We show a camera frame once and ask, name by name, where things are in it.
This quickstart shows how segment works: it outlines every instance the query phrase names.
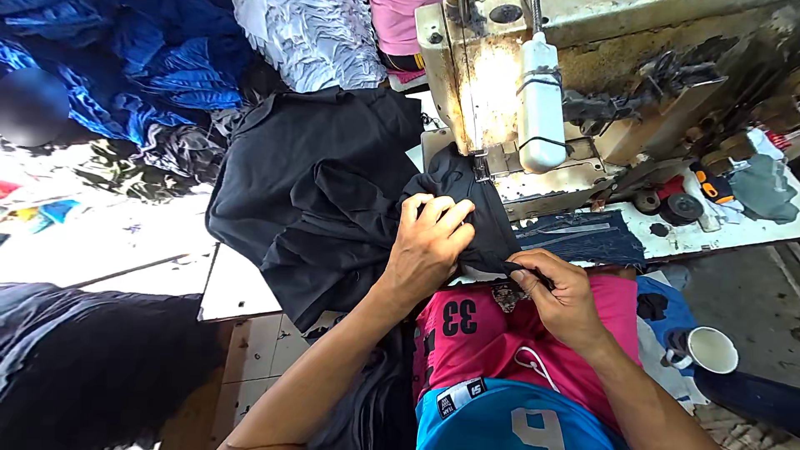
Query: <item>white drawstring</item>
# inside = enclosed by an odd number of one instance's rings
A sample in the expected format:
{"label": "white drawstring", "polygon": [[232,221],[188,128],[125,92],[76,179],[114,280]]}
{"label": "white drawstring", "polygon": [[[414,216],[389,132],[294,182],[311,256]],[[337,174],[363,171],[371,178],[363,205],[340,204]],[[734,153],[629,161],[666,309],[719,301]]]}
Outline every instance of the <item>white drawstring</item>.
{"label": "white drawstring", "polygon": [[[534,356],[534,358],[536,358],[536,360],[539,362],[539,366],[542,368],[543,372],[539,371],[539,368],[537,367],[535,362],[531,361],[531,364],[527,364],[527,363],[523,363],[522,361],[517,359],[517,355],[519,354],[519,352],[521,352],[523,350],[527,350],[528,352],[530,352],[531,355]],[[539,375],[541,375],[541,376],[543,376],[543,377],[545,377],[547,379],[547,381],[550,383],[550,386],[553,388],[554,391],[558,392],[559,394],[561,393],[561,391],[559,391],[558,388],[555,387],[555,383],[553,383],[553,379],[550,378],[550,374],[547,373],[547,368],[545,367],[545,364],[542,362],[542,359],[539,358],[539,355],[537,355],[536,352],[534,352],[533,348],[524,347],[524,346],[518,348],[517,351],[514,353],[514,362],[519,364],[519,365],[521,365],[521,366],[523,366],[524,368],[532,368],[532,369],[534,369],[536,371],[536,373],[538,373]]]}

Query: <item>industrial sewing machine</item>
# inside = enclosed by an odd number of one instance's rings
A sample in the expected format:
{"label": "industrial sewing machine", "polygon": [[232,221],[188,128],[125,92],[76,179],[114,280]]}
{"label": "industrial sewing machine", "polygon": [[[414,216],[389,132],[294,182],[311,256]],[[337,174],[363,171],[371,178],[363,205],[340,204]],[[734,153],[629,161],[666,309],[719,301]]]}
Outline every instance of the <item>industrial sewing machine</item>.
{"label": "industrial sewing machine", "polygon": [[800,127],[792,2],[443,0],[416,22],[448,126],[422,136],[425,165],[455,141],[512,221],[632,199],[700,158],[722,173],[753,120]]}

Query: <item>hand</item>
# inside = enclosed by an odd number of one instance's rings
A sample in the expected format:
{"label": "hand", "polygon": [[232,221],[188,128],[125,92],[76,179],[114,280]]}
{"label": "hand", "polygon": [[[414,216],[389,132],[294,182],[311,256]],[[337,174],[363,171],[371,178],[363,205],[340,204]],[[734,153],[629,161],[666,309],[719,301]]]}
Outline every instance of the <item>hand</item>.
{"label": "hand", "polygon": [[584,359],[607,342],[610,333],[600,322],[586,271],[541,248],[514,253],[508,260],[536,268],[553,280],[555,289],[551,292],[530,271],[511,273],[534,300],[542,323],[557,340]]}
{"label": "hand", "polygon": [[416,194],[402,203],[389,263],[375,284],[386,289],[387,299],[399,307],[398,314],[405,317],[455,271],[456,258],[475,237],[472,225],[462,223],[474,209],[470,200],[456,204],[450,197],[430,194]]}

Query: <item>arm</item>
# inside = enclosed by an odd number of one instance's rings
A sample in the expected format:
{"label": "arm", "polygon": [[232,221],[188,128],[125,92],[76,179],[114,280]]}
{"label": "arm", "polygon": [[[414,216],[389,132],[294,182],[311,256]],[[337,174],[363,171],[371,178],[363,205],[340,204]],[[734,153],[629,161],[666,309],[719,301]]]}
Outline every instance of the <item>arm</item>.
{"label": "arm", "polygon": [[378,341],[452,273],[474,237],[472,226],[462,224],[473,209],[469,200],[455,204],[450,197],[417,194],[406,200],[384,274],[258,399],[219,450],[296,448],[308,442]]}
{"label": "arm", "polygon": [[718,450],[681,405],[636,365],[603,327],[583,269],[542,249],[517,253],[509,261],[535,267],[553,280],[556,288],[550,292],[529,271],[511,274],[536,303],[547,330],[597,373],[633,450]]}

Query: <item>pink shirt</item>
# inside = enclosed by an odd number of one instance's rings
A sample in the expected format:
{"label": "pink shirt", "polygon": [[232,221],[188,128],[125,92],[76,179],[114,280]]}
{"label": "pink shirt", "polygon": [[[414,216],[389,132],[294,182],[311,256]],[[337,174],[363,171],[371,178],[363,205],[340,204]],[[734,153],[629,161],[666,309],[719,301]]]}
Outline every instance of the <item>pink shirt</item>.
{"label": "pink shirt", "polygon": [[378,48],[385,54],[403,56],[419,53],[414,10],[440,0],[373,0],[372,24],[378,35]]}

